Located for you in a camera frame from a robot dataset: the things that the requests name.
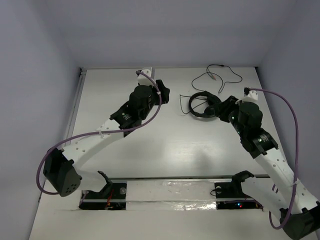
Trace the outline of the black headphones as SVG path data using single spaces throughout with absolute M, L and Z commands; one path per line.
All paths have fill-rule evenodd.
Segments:
M 203 100 L 202 103 L 192 107 L 192 102 L 195 99 L 198 99 L 199 97 L 203 97 L 201 100 Z M 193 116 L 197 117 L 197 118 L 204 118 L 204 119 L 208 119 L 208 118 L 214 118 L 214 111 L 212 110 L 212 106 L 218 103 L 221 103 L 222 101 L 220 100 L 220 98 L 208 91 L 201 91 L 201 92 L 197 92 L 195 94 L 193 94 L 188 101 L 188 109 L 189 109 L 189 113 L 191 113 Z M 204 109 L 203 112 L 197 112 L 195 111 L 195 109 L 199 106 L 202 106 L 204 104 L 207 104 L 207 107 Z

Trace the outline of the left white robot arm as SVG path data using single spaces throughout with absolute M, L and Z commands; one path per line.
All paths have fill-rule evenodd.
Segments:
M 53 146 L 41 161 L 39 169 L 55 189 L 54 195 L 66 197 L 84 182 L 86 173 L 81 167 L 108 145 L 121 140 L 135 130 L 146 126 L 155 117 L 147 119 L 154 106 L 160 108 L 170 99 L 170 89 L 158 79 L 150 85 L 139 84 L 110 118 L 93 132 L 73 136 L 74 142 L 59 149 Z

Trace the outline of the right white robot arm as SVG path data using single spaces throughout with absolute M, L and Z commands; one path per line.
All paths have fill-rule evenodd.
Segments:
M 267 208 L 292 239 L 300 240 L 320 228 L 320 201 L 298 180 L 274 138 L 262 128 L 263 113 L 258 105 L 230 96 L 206 110 L 212 117 L 231 123 L 242 147 L 265 170 L 277 190 L 266 188 L 244 170 L 230 182 L 215 187 L 218 198 L 249 197 Z

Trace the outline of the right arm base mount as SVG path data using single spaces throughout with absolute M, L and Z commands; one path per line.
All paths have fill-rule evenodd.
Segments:
M 241 171 L 231 177 L 230 182 L 218 182 L 210 191 L 216 197 L 218 210 L 263 209 L 256 200 L 251 199 L 242 191 L 241 183 L 254 175 L 249 171 Z

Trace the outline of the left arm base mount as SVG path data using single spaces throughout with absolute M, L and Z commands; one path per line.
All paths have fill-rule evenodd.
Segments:
M 105 185 L 100 191 L 83 190 L 79 209 L 88 211 L 122 211 L 126 210 L 126 182 L 112 182 L 103 172 L 98 173 L 104 178 Z

